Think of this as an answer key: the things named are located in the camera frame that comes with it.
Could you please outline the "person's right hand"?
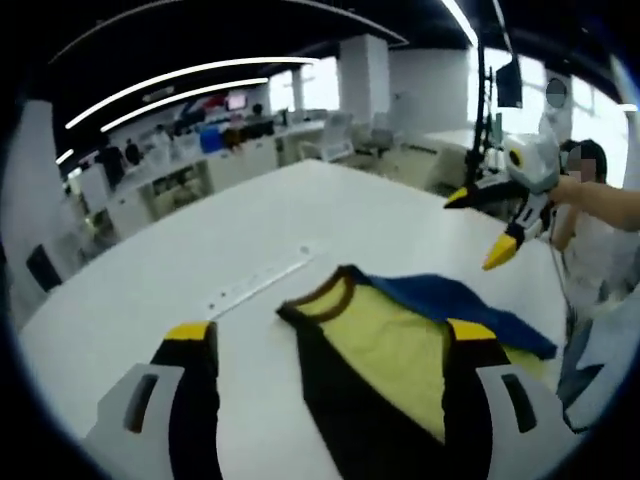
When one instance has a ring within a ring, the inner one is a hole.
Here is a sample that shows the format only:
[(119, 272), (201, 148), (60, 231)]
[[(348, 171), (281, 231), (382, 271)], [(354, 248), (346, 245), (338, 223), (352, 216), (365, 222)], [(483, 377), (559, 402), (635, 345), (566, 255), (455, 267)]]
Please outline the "person's right hand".
[(549, 198), (556, 204), (581, 205), (582, 184), (574, 177), (562, 175), (558, 183), (549, 191)]

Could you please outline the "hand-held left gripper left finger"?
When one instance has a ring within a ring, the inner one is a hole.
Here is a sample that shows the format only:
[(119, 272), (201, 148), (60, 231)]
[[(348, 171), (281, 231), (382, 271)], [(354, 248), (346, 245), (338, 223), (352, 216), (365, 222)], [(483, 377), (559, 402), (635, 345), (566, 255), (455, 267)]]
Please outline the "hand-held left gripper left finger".
[(219, 479), (217, 327), (184, 323), (99, 400), (83, 448), (110, 479)]

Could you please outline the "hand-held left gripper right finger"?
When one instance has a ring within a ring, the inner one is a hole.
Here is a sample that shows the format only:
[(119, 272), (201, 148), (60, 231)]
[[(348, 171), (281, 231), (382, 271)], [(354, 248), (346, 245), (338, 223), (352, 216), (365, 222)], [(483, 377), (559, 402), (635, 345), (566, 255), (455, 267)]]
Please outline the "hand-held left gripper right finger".
[(575, 446), (560, 399), (485, 326), (447, 321), (443, 376), (452, 479), (550, 479)]

